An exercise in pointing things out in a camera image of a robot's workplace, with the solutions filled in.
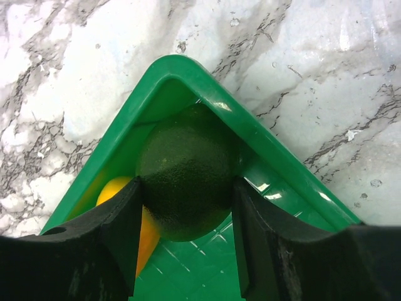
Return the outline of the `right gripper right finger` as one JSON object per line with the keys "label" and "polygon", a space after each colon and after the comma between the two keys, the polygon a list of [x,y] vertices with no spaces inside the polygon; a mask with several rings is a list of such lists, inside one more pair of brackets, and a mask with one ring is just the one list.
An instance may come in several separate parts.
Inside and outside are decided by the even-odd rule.
{"label": "right gripper right finger", "polygon": [[246,300],[399,300],[400,228],[351,225],[330,233],[265,200],[243,179],[232,222]]}

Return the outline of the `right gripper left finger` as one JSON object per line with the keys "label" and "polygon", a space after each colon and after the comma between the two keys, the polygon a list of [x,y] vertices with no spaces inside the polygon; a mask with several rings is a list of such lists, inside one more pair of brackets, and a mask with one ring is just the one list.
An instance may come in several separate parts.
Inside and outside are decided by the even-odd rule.
{"label": "right gripper left finger", "polygon": [[1,237],[1,300],[128,300],[142,219],[140,181],[45,231]]}

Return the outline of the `green plastic tray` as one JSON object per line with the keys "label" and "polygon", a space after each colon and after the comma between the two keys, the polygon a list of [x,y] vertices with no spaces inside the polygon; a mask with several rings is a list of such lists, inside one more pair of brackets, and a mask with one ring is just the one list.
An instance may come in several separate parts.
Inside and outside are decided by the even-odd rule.
{"label": "green plastic tray", "polygon": [[[297,220],[336,232],[358,218],[198,62],[182,56],[159,58],[144,73],[105,132],[87,163],[56,207],[49,230],[94,207],[108,181],[141,174],[145,163],[165,167],[179,152],[192,151],[207,160],[190,171],[180,195],[191,200],[211,197],[212,174],[222,152],[207,148],[181,131],[158,145],[160,159],[143,158],[148,135],[178,122],[225,144],[236,173],[263,198]],[[231,218],[198,240],[162,240],[135,283],[134,300],[240,300]]]}

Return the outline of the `green avocado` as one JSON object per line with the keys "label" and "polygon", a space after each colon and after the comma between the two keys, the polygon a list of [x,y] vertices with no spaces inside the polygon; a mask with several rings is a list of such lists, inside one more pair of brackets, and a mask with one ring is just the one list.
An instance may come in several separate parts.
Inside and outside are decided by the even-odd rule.
{"label": "green avocado", "polygon": [[195,103],[158,123],[138,157],[143,205],[161,237],[191,241],[231,212],[239,138],[205,104]]}

